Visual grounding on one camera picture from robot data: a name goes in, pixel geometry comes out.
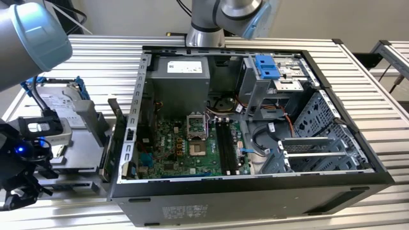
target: black power cable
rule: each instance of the black power cable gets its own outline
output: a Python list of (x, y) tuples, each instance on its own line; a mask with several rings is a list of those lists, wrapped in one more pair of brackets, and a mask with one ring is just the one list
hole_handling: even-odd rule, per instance
[(184, 10), (184, 12), (190, 15), (190, 17), (192, 17), (192, 11), (191, 9), (184, 5), (184, 3), (182, 2), (182, 0), (176, 0), (180, 8)]
[[(51, 1), (48, 1), (48, 2), (52, 3), (52, 4), (55, 4), (59, 8), (62, 8), (62, 9), (64, 9), (64, 10), (67, 10), (67, 11), (71, 11), (71, 12), (78, 13), (79, 15), (82, 15), (82, 16), (83, 16), (83, 20), (82, 20), (79, 23), (80, 23), (82, 25), (86, 24), (88, 17), (87, 17), (87, 14), (86, 14), (84, 12), (79, 11), (76, 8), (62, 6), (62, 5), (59, 5), (59, 4), (56, 4), (56, 3), (51, 2)], [(67, 31), (67, 35), (71, 35), (75, 31), (78, 31), (79, 28), (80, 28), (79, 25), (75, 25), (75, 26)]]
[(40, 97), (39, 92), (38, 92), (38, 77), (39, 76), (35, 76), (32, 78), (32, 97), (34, 97), (34, 100), (36, 101), (36, 103), (39, 104), (42, 111), (44, 112), (46, 110), (50, 110), (50, 107), (46, 104), (43, 98)]

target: white wall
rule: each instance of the white wall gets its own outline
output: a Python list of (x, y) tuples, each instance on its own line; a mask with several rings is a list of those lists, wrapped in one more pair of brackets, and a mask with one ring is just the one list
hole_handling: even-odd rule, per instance
[[(183, 0), (192, 9), (192, 2)], [(88, 16), (86, 27), (96, 35), (162, 36), (187, 33), (191, 17), (175, 0), (72, 0)]]
[[(191, 0), (183, 0), (191, 8)], [(409, 0), (282, 0), (270, 37), (342, 38), (355, 52), (380, 39), (409, 40)], [(175, 0), (74, 0), (99, 35), (187, 33), (190, 17)]]
[(378, 40), (409, 40), (408, 0), (284, 0), (271, 36), (342, 38), (355, 52)]

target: wire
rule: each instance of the wire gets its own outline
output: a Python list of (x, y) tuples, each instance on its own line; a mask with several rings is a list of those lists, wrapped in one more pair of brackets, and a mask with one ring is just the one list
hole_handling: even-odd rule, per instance
[(263, 132), (267, 132), (268, 128), (267, 128), (267, 124), (259, 126), (255, 131), (254, 131), (254, 134), (252, 134), (252, 143), (255, 144), (255, 146), (262, 150), (264, 151), (267, 148), (263, 147), (262, 145), (258, 144), (258, 136), (263, 133)]
[(50, 107), (46, 104), (43, 98), (40, 97), (39, 92), (38, 92), (38, 77), (39, 76), (35, 76), (32, 78), (32, 89), (31, 89), (31, 91), (32, 91), (32, 97), (34, 97), (36, 103), (39, 104), (42, 111), (44, 112), (46, 110), (50, 110)]
[(294, 123), (292, 123), (292, 120), (291, 120), (291, 119), (290, 119), (290, 117), (288, 117), (288, 114), (287, 114), (286, 109), (284, 109), (284, 107), (283, 107), (283, 106), (282, 106), (282, 110), (283, 110), (283, 113), (284, 113), (286, 119), (287, 119), (287, 121), (288, 121), (290, 130), (291, 130), (291, 135), (292, 135), (292, 137), (294, 137), (294, 136), (295, 136), (295, 128), (294, 128)]
[[(67, 10), (67, 11), (71, 11), (71, 12), (78, 13), (79, 15), (82, 15), (82, 16), (83, 16), (83, 20), (82, 20), (79, 23), (80, 23), (82, 25), (86, 24), (88, 17), (87, 17), (87, 14), (86, 14), (84, 12), (79, 11), (76, 8), (71, 8), (71, 7), (62, 6), (62, 5), (59, 5), (58, 3), (54, 3), (54, 2), (51, 2), (51, 3), (55, 4), (59, 8), (62, 8), (62, 9), (64, 9), (64, 10)], [(75, 31), (78, 31), (78, 29), (79, 29), (79, 26), (75, 25), (75, 26), (67, 31), (67, 35), (71, 35)]]
[(214, 108), (211, 109), (211, 107), (207, 107), (207, 110), (215, 114), (215, 115), (219, 115), (219, 116), (223, 116), (223, 115), (230, 115), (230, 114), (235, 114), (235, 113), (224, 113), (223, 111), (215, 111)]
[(394, 87), (391, 88), (390, 90), (390, 93), (392, 93), (395, 91), (395, 88), (396, 88), (398, 85), (394, 85)]
[(380, 79), (379, 79), (379, 82), (382, 82), (383, 77), (384, 77), (384, 75), (386, 75), (387, 71), (390, 70), (391, 66), (392, 66), (392, 65), (390, 65), (390, 66), (388, 66), (388, 68), (386, 69), (386, 71), (384, 71), (384, 73), (383, 73), (383, 75), (382, 75), (382, 77), (380, 77)]
[(192, 11), (191, 9), (184, 5), (184, 3), (180, 0), (176, 0), (180, 8), (184, 10), (184, 12), (190, 15), (190, 17), (192, 17)]

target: metal rail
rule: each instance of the metal rail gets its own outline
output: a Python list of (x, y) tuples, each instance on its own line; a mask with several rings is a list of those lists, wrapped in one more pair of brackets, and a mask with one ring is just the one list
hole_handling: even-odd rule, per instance
[[(51, 78), (82, 76), (96, 110), (114, 118), (108, 105), (112, 95), (130, 113), (142, 46), (183, 46), (183, 37), (119, 37), (74, 35), (74, 57), (52, 72)], [(246, 41), (227, 38), (227, 47), (306, 49), (311, 52), (371, 147), (388, 168), (398, 185), (371, 196), (332, 216), (266, 219), (164, 226), (167, 229), (409, 229), (409, 122), (408, 113), (378, 84), (344, 45), (332, 40), (264, 38)], [(5, 120), (38, 116), (35, 102), (20, 93)], [(34, 206), (0, 213), (7, 229), (104, 227), (135, 229), (122, 209), (106, 198), (88, 196), (40, 200)]]

